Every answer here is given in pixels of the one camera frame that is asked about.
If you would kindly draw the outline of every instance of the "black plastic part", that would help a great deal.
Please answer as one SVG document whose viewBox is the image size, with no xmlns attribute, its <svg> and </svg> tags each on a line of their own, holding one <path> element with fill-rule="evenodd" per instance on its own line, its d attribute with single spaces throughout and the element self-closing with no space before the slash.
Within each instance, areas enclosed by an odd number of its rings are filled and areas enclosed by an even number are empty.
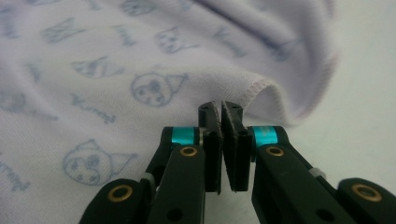
<svg viewBox="0 0 396 224">
<path fill-rule="evenodd" d="M 230 102 L 221 104 L 224 161 L 233 191 L 248 190 L 253 134 L 242 124 L 243 109 Z"/>
<path fill-rule="evenodd" d="M 283 155 L 267 153 L 268 147 Z M 259 147 L 252 202 L 260 223 L 356 223 L 287 147 Z"/>
<path fill-rule="evenodd" d="M 198 109 L 199 127 L 203 131 L 203 148 L 206 154 L 206 192 L 221 192 L 221 160 L 223 135 L 215 102 L 203 104 Z"/>
<path fill-rule="evenodd" d="M 352 186 L 366 186 L 376 190 L 378 197 L 371 189 L 361 188 L 363 197 L 356 193 Z M 340 182 L 336 194 L 337 200 L 345 207 L 358 223 L 366 224 L 394 224 L 396 223 L 396 198 L 386 189 L 377 184 L 360 179 L 350 178 Z"/>
<path fill-rule="evenodd" d="M 194 156 L 180 150 L 192 147 Z M 198 146 L 172 150 L 163 180 L 148 217 L 148 224 L 201 224 L 205 211 L 205 152 Z"/>
<path fill-rule="evenodd" d="M 131 196 L 122 202 L 111 202 L 108 197 L 109 192 L 116 186 L 121 185 L 131 187 Z M 96 194 L 85 210 L 79 224 L 145 223 L 147 207 L 142 204 L 142 197 L 142 189 L 138 182 L 128 179 L 114 180 L 106 184 Z"/>
<path fill-rule="evenodd" d="M 158 187 L 160 185 L 161 179 L 163 178 L 163 172 L 165 171 L 166 164 L 169 161 L 169 156 L 171 154 L 170 148 L 172 147 L 172 131 L 173 127 L 164 127 L 163 133 L 161 135 L 161 142 L 152 157 L 146 173 L 154 175 L 155 184 Z"/>
<path fill-rule="evenodd" d="M 273 126 L 279 145 L 286 147 L 299 161 L 303 164 L 306 170 L 312 169 L 312 165 L 291 145 L 288 134 L 281 126 Z M 325 188 L 332 196 L 335 196 L 335 189 L 322 176 L 317 177 L 317 181 Z"/>
</svg>

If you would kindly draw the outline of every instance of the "printed pattern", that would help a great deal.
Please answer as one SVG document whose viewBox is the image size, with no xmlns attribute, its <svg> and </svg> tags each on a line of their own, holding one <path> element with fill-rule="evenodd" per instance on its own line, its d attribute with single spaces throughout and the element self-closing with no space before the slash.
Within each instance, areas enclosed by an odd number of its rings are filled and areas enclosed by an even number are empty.
<svg viewBox="0 0 396 224">
<path fill-rule="evenodd" d="M 159 32 L 154 38 L 160 50 L 168 54 L 173 54 L 183 49 L 198 47 L 196 45 L 189 46 L 184 37 L 179 33 L 177 27 Z"/>
<path fill-rule="evenodd" d="M 8 113 L 21 113 L 25 106 L 26 100 L 23 94 L 0 91 L 0 109 Z"/>
<path fill-rule="evenodd" d="M 182 11 L 188 11 L 191 9 L 192 5 L 194 5 L 191 0 L 177 0 L 177 2 L 180 5 Z"/>
<path fill-rule="evenodd" d="M 132 39 L 131 34 L 128 32 L 127 28 L 125 25 L 118 25 L 115 26 L 114 29 L 120 34 L 120 37 L 122 39 L 122 45 L 123 46 L 128 46 L 131 47 L 134 45 L 136 42 Z"/>
<path fill-rule="evenodd" d="M 33 6 L 46 5 L 46 4 L 56 3 L 59 1 L 61 0 L 26 0 L 28 4 Z"/>
<path fill-rule="evenodd" d="M 23 114 L 37 119 L 57 120 L 58 118 L 34 108 L 29 108 L 26 104 L 25 96 L 22 93 L 0 91 L 0 109 L 11 114 Z"/>
<path fill-rule="evenodd" d="M 73 93 L 71 93 L 70 95 L 73 97 L 72 105 L 79 108 L 80 110 L 91 112 L 92 114 L 96 115 L 98 118 L 102 119 L 105 122 L 105 124 L 114 123 L 114 121 L 116 121 L 115 115 L 108 115 L 103 110 L 100 110 L 93 106 L 86 105 L 85 100 L 81 99 L 79 95 Z"/>
<path fill-rule="evenodd" d="M 100 10 L 102 9 L 99 5 L 99 3 L 96 0 L 84 0 L 86 2 L 88 2 L 88 4 L 90 5 L 91 10 Z"/>
<path fill-rule="evenodd" d="M 230 33 L 228 33 L 227 28 L 220 26 L 213 38 L 217 39 L 224 47 L 233 52 L 233 56 L 237 58 L 242 58 L 247 53 L 242 49 L 241 46 L 230 38 Z"/>
<path fill-rule="evenodd" d="M 69 18 L 61 23 L 58 23 L 54 26 L 51 26 L 41 32 L 41 36 L 43 37 L 44 41 L 49 44 L 54 44 L 61 42 L 62 40 L 76 35 L 78 33 L 84 32 L 83 29 L 76 29 L 73 28 L 74 19 Z"/>
<path fill-rule="evenodd" d="M 167 105 L 188 75 L 162 76 L 156 73 L 145 74 L 134 79 L 131 85 L 132 96 L 140 103 L 150 106 Z"/>
<path fill-rule="evenodd" d="M 25 191 L 30 186 L 30 182 L 22 182 L 21 177 L 5 162 L 0 161 L 0 189 L 5 188 L 5 184 L 11 186 L 11 191 Z"/>
<path fill-rule="evenodd" d="M 301 44 L 301 41 L 291 40 L 283 44 L 277 44 L 269 37 L 265 36 L 262 38 L 262 43 L 265 47 L 271 50 L 271 57 L 274 58 L 275 61 L 284 62 L 294 52 L 295 48 Z"/>
<path fill-rule="evenodd" d="M 93 61 L 74 62 L 71 63 L 71 65 L 76 72 L 89 78 L 121 75 L 125 70 L 123 67 L 109 62 L 107 57 L 102 57 Z"/>
<path fill-rule="evenodd" d="M 32 75 L 34 82 L 38 82 L 41 78 L 41 71 L 33 63 L 28 63 L 25 65 L 29 73 Z"/>
<path fill-rule="evenodd" d="M 120 5 L 120 8 L 128 16 L 135 17 L 150 13 L 155 6 L 145 0 L 127 0 Z"/>
<path fill-rule="evenodd" d="M 119 174 L 136 154 L 109 154 L 94 139 L 76 146 L 64 157 L 64 172 L 80 184 L 99 186 Z"/>
<path fill-rule="evenodd" d="M 8 39 L 17 38 L 14 24 L 14 8 L 0 4 L 0 35 Z"/>
</svg>

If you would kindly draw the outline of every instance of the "cartoon face print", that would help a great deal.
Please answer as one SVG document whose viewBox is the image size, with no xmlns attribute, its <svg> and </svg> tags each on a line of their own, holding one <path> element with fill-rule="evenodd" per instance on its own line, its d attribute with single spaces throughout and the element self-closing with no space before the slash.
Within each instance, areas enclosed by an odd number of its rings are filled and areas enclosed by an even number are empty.
<svg viewBox="0 0 396 224">
<path fill-rule="evenodd" d="M 156 73 L 145 74 L 134 80 L 131 85 L 131 92 L 137 101 L 145 105 L 166 105 L 171 101 L 173 95 L 178 92 L 187 77 L 187 74 L 182 76 L 162 76 Z"/>
<path fill-rule="evenodd" d="M 27 3 L 33 6 L 39 6 L 39 5 L 45 5 L 45 4 L 51 4 L 51 3 L 56 3 L 61 0 L 26 0 Z"/>
<path fill-rule="evenodd" d="M 51 26 L 41 32 L 41 36 L 47 43 L 53 44 L 58 43 L 67 37 L 83 32 L 82 29 L 72 28 L 74 25 L 74 19 L 69 18 L 61 23 Z"/>
<path fill-rule="evenodd" d="M 146 0 L 127 0 L 120 5 L 120 8 L 128 16 L 139 16 L 142 14 L 147 14 L 154 10 L 154 5 Z"/>
<path fill-rule="evenodd" d="M 198 46 L 189 46 L 187 41 L 181 36 L 177 27 L 159 32 L 154 36 L 160 50 L 164 53 L 176 53 L 182 49 L 197 48 Z"/>
<path fill-rule="evenodd" d="M 95 141 L 89 140 L 70 151 L 63 162 L 64 172 L 78 183 L 105 184 L 118 174 L 135 154 L 108 154 Z"/>
<path fill-rule="evenodd" d="M 0 109 L 9 113 L 20 113 L 26 105 L 23 94 L 0 91 Z"/>
<path fill-rule="evenodd" d="M 123 74 L 124 68 L 108 61 L 102 57 L 93 61 L 71 63 L 76 72 L 84 77 L 99 78 Z"/>
</svg>

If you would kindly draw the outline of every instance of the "white surface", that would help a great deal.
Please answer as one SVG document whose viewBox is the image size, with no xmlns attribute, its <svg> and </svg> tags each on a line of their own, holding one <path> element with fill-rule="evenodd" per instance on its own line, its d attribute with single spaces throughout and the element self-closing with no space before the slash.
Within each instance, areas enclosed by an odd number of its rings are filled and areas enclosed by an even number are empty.
<svg viewBox="0 0 396 224">
<path fill-rule="evenodd" d="M 343 0 L 336 11 L 338 69 L 314 113 L 286 131 L 335 188 L 360 177 L 396 194 L 396 2 Z M 245 124 L 266 123 L 245 118 Z M 259 223 L 250 194 L 208 195 L 206 223 Z M 222 203 L 226 197 L 234 203 Z"/>
</svg>

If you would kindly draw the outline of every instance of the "white cloth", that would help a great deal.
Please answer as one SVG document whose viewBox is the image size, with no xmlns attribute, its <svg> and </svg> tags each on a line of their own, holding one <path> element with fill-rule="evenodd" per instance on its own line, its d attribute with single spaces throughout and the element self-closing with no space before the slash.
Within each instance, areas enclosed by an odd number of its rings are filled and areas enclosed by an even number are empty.
<svg viewBox="0 0 396 224">
<path fill-rule="evenodd" d="M 203 103 L 297 123 L 332 74 L 332 17 L 326 0 L 0 0 L 0 223 L 78 223 Z"/>
</svg>

